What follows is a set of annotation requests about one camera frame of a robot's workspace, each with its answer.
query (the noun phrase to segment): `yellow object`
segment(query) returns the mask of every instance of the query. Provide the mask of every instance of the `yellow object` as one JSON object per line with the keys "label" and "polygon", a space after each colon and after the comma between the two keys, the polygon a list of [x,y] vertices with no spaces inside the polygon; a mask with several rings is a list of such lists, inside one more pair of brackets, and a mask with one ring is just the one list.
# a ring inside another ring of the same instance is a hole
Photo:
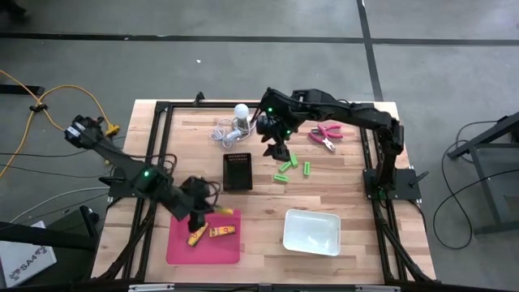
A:
{"label": "yellow object", "polygon": [[236,232],[236,226],[234,225],[211,228],[211,232],[209,232],[209,237],[218,237],[222,235],[233,234],[234,232]]}
{"label": "yellow object", "polygon": [[106,129],[105,135],[107,137],[113,137],[117,133],[119,133],[120,130],[121,130],[121,127],[119,125],[108,124],[108,129]]}
{"label": "yellow object", "polygon": [[[90,93],[88,92],[87,90],[85,90],[84,88],[81,88],[79,86],[76,86],[76,85],[61,85],[61,86],[57,86],[55,88],[52,88],[50,89],[48,92],[45,92],[44,94],[41,95],[40,98],[36,97],[34,95],[34,93],[32,93],[27,87],[25,87],[25,85],[23,85],[21,82],[19,82],[15,77],[7,74],[5,71],[3,70],[0,70],[0,73],[1,74],[4,74],[5,76],[7,76],[9,79],[13,80],[15,83],[17,83],[19,86],[21,86],[23,89],[25,89],[30,95],[32,98],[34,98],[36,100],[36,106],[39,106],[41,105],[41,102],[43,101],[43,99],[45,97],[47,97],[47,95],[49,95],[50,93],[52,93],[53,91],[55,90],[58,90],[58,89],[61,89],[61,88],[74,88],[74,89],[77,89],[77,90],[80,90],[82,92],[84,92],[85,94],[87,94],[88,96],[90,96],[95,102],[96,102],[96,105],[97,107],[99,108],[101,114],[103,115],[103,117],[105,118],[105,121],[106,121],[106,124],[108,125],[108,130],[106,131],[106,134],[108,135],[109,133],[116,133],[119,131],[120,127],[118,125],[114,125],[112,124],[108,118],[106,117],[106,114],[105,114],[105,111],[103,110],[103,107],[101,106],[101,104],[99,103],[99,101],[97,101],[97,99]],[[64,129],[62,127],[60,127],[51,117],[50,117],[50,114],[49,112],[47,111],[47,109],[43,109],[43,112],[45,113],[45,115],[47,116],[47,118],[49,119],[49,122],[54,126],[56,127],[58,130],[60,131],[64,131]],[[29,128],[31,127],[31,122],[32,122],[32,119],[34,118],[34,112],[32,111],[30,114],[29,114],[29,118],[27,119],[27,123],[25,125],[25,131],[24,131],[24,135],[22,136],[22,140],[19,142],[19,145],[18,145],[18,148],[16,149],[15,151],[15,155],[11,156],[11,158],[9,159],[9,161],[6,163],[6,166],[4,166],[2,172],[0,172],[0,178],[6,173],[7,169],[9,168],[9,166],[11,165],[12,161],[15,159],[16,155],[19,153],[19,151],[22,149],[22,147],[24,146],[25,144],[25,140],[27,139],[27,135],[29,133]]]}
{"label": "yellow object", "polygon": [[219,207],[219,206],[216,206],[214,208],[214,211],[217,213],[220,213],[222,215],[233,215],[234,214],[234,210],[232,208],[223,208],[223,207]]}
{"label": "yellow object", "polygon": [[209,223],[205,222],[204,226],[202,226],[199,230],[189,235],[189,239],[187,240],[187,244],[194,247],[196,243],[202,238],[202,235],[204,235],[205,230],[208,228]]}

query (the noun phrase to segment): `black floor line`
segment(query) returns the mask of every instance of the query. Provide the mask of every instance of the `black floor line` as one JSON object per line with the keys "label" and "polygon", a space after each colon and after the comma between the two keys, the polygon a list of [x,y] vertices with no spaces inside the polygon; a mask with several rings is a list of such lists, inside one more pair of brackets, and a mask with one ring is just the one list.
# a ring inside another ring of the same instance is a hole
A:
{"label": "black floor line", "polygon": [[519,40],[457,40],[457,39],[400,39],[372,38],[373,45],[473,45],[473,46],[517,46]]}
{"label": "black floor line", "polygon": [[[130,34],[0,32],[0,38],[56,41],[193,41],[193,42],[275,42],[319,44],[364,44],[363,37],[334,36],[159,36]],[[373,45],[468,45],[468,46],[519,46],[519,40],[462,40],[462,39],[414,39],[370,38]]]}
{"label": "black floor line", "polygon": [[367,22],[366,7],[364,7],[363,0],[357,0],[357,7],[362,36],[364,37],[364,48],[366,49],[367,68],[370,73],[373,97],[375,98],[375,101],[384,101],[384,97],[382,97],[382,88],[380,87],[379,72],[376,70],[375,52],[373,52],[370,27]]}
{"label": "black floor line", "polygon": [[198,42],[272,42],[362,44],[361,37],[327,36],[159,36],[83,33],[0,32],[0,38],[56,41],[198,41]]}

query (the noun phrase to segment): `white tray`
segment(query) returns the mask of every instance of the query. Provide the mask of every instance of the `white tray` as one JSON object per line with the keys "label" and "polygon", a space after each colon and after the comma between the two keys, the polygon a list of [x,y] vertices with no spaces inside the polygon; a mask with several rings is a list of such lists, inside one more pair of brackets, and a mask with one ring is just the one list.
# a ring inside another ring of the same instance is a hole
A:
{"label": "white tray", "polygon": [[285,215],[283,246],[291,251],[337,256],[341,252],[341,219],[333,214],[290,209]]}

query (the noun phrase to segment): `pink handle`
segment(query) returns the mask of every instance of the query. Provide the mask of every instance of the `pink handle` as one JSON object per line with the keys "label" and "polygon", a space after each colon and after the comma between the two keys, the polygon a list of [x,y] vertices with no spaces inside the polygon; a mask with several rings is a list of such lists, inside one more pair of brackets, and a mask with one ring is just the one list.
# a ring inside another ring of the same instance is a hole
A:
{"label": "pink handle", "polygon": [[326,129],[323,126],[317,125],[317,128],[319,129],[319,132],[321,132],[321,135],[324,136],[324,138],[328,138],[328,133],[326,132]]}
{"label": "pink handle", "polygon": [[332,138],[332,139],[342,139],[343,136],[339,133],[332,133],[332,132],[328,132],[328,138]]}
{"label": "pink handle", "polygon": [[342,139],[343,136],[340,133],[332,133],[332,132],[330,132],[330,130],[333,130],[333,129],[341,129],[341,125],[334,124],[334,125],[330,125],[330,126],[325,127],[324,128],[324,132],[326,132],[326,135],[328,136],[328,138]]}
{"label": "pink handle", "polygon": [[320,137],[318,137],[317,135],[315,135],[312,132],[308,133],[308,136],[310,137],[310,139],[314,140],[315,142],[317,142],[319,144],[323,143],[323,139],[321,139]]}
{"label": "pink handle", "polygon": [[341,125],[334,124],[326,127],[326,130],[332,130],[332,129],[341,129]]}

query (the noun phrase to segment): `metal stand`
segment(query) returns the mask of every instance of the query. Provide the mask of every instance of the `metal stand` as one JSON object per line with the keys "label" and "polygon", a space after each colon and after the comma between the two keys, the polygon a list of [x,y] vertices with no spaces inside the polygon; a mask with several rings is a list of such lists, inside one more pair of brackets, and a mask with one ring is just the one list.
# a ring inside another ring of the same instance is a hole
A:
{"label": "metal stand", "polygon": [[[476,136],[469,142],[447,153],[451,159],[457,159],[464,154],[470,154],[474,162],[474,167],[478,172],[479,179],[484,179],[489,176],[485,172],[482,164],[482,155],[480,150],[490,148],[502,150],[505,148],[519,148],[517,144],[491,144],[491,142],[508,134],[519,127],[519,112],[499,120],[493,127],[484,131],[482,134]],[[474,234],[492,234],[510,230],[519,230],[519,221],[514,221],[511,217],[506,196],[497,194],[492,191],[492,179],[484,179],[481,181],[483,193],[487,199],[495,224],[474,229]]]}

